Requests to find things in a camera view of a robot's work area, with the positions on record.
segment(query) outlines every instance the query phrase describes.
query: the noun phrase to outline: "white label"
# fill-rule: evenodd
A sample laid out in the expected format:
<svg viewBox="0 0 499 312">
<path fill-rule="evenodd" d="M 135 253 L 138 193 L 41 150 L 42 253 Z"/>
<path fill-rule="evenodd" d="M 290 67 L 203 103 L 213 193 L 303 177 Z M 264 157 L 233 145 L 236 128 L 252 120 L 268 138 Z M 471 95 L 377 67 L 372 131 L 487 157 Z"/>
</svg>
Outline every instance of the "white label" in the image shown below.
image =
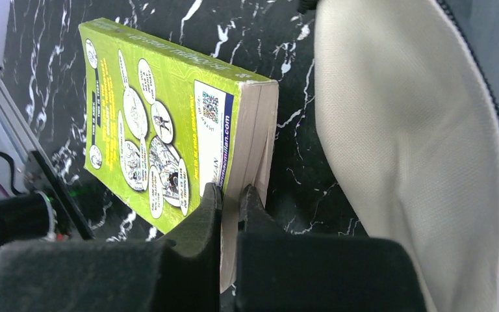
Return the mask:
<svg viewBox="0 0 499 312">
<path fill-rule="evenodd" d="M 219 184 L 223 164 L 225 98 L 225 92 L 194 81 L 200 196 L 203 196 L 206 183 Z"/>
</svg>

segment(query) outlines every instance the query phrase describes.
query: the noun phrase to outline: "fabric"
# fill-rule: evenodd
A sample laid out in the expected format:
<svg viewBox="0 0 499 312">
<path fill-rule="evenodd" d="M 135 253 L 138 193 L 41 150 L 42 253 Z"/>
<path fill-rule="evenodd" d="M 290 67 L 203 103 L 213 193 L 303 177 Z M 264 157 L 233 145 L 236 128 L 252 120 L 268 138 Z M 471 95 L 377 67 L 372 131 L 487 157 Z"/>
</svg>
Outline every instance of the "fabric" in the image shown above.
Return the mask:
<svg viewBox="0 0 499 312">
<path fill-rule="evenodd" d="M 321 0 L 316 127 L 372 237 L 403 245 L 428 311 L 499 311 L 499 122 L 434 0 Z"/>
</svg>

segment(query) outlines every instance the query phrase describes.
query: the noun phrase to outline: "green book cover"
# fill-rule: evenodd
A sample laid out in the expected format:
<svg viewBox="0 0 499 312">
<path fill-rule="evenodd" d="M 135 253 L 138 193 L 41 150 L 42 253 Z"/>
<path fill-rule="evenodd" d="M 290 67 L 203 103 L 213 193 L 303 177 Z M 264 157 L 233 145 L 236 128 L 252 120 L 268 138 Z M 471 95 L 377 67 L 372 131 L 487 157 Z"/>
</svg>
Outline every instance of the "green book cover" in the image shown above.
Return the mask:
<svg viewBox="0 0 499 312">
<path fill-rule="evenodd" d="M 228 187 L 241 86 L 269 78 L 107 19 L 79 26 L 85 168 L 163 233 Z"/>
</svg>

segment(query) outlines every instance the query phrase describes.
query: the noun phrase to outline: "black marble surface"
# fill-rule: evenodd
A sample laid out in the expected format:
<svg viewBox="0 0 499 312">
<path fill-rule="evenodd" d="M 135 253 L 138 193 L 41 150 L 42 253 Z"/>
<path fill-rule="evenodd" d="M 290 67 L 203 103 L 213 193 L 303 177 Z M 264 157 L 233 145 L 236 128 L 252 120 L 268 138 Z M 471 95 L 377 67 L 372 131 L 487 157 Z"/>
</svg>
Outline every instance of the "black marble surface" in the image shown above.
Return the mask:
<svg viewBox="0 0 499 312">
<path fill-rule="evenodd" d="M 105 17 L 279 80 L 266 208 L 289 233 L 364 234 L 319 143 L 314 12 L 297 0 L 12 0 L 3 80 L 98 239 L 160 233 L 83 169 L 85 67 L 77 30 Z"/>
</svg>

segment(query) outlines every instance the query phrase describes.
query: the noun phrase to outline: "book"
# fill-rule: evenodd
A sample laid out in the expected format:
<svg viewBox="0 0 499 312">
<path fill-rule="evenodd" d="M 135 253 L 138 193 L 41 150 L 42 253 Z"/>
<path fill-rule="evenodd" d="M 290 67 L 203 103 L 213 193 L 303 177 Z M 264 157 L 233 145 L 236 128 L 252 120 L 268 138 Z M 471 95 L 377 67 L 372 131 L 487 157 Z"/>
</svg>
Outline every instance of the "book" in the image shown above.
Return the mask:
<svg viewBox="0 0 499 312">
<path fill-rule="evenodd" d="M 84 167 L 167 233 L 223 193 L 221 291 L 235 280 L 239 196 L 266 200 L 278 83 L 107 19 L 79 25 L 86 64 Z"/>
</svg>

